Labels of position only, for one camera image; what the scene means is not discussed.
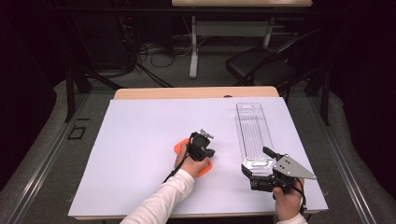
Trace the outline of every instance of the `hand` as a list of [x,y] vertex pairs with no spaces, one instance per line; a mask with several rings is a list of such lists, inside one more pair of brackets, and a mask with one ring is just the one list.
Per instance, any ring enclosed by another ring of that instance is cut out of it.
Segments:
[[[175,167],[177,167],[183,160],[186,150],[187,144],[182,144],[180,147],[180,152],[177,154]],[[188,157],[186,160],[184,160],[180,168],[189,173],[192,177],[196,177],[200,170],[209,165],[209,162],[210,159],[208,157],[205,157],[202,161],[194,161],[191,157]]]
[[[294,187],[302,190],[304,180],[301,178],[300,181],[297,180]],[[294,218],[299,214],[302,195],[298,191],[290,189],[284,194],[281,188],[275,187],[273,188],[273,193],[276,198],[276,215],[280,221]]]

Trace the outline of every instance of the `orange plate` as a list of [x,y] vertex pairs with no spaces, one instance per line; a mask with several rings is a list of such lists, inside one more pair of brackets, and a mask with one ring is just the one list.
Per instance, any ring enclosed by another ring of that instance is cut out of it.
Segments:
[[[186,138],[183,141],[181,141],[175,145],[174,150],[175,150],[176,154],[178,154],[180,152],[181,145],[184,143],[186,143],[186,144],[189,143],[189,138]],[[206,166],[204,169],[202,169],[198,172],[197,177],[204,175],[206,172],[208,172],[210,169],[212,169],[212,167],[213,167],[213,163],[212,163],[212,161],[210,161],[208,166]]]

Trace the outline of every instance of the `transparent container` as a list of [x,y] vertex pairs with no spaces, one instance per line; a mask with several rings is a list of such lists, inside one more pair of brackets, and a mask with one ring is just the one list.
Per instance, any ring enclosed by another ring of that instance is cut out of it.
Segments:
[[274,148],[262,112],[262,105],[258,103],[237,104],[235,122],[242,164],[254,175],[271,174],[275,159],[263,153],[262,147],[269,147],[272,150]]

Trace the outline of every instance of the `forearm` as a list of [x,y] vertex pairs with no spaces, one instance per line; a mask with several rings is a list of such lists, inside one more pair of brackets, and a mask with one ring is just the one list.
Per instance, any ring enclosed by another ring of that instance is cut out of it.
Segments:
[[307,224],[305,218],[298,214],[296,217],[284,221],[278,221],[276,224]]
[[165,223],[176,205],[190,195],[193,184],[192,176],[180,169],[163,183],[151,197],[136,207],[121,224]]

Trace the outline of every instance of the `desk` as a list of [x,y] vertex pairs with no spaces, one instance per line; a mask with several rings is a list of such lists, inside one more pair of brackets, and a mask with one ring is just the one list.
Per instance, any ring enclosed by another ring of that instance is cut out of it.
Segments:
[[[172,0],[174,7],[311,7],[311,0]],[[269,21],[197,21],[191,22],[190,78],[197,77],[198,48],[196,36],[264,36],[263,46],[268,48],[274,19]]]
[[[234,114],[236,103],[261,103],[266,108],[264,114],[272,121],[268,125],[274,128],[276,151],[298,154],[295,159],[312,171],[289,111],[277,96],[272,87],[117,91],[92,148],[69,216],[125,217],[173,169],[176,158],[173,146],[201,128],[215,136],[210,145],[216,150],[214,166],[195,182],[191,196],[178,205],[171,217],[274,214],[272,193],[251,190],[241,172]],[[309,212],[327,210],[318,182],[306,180],[305,183]]]

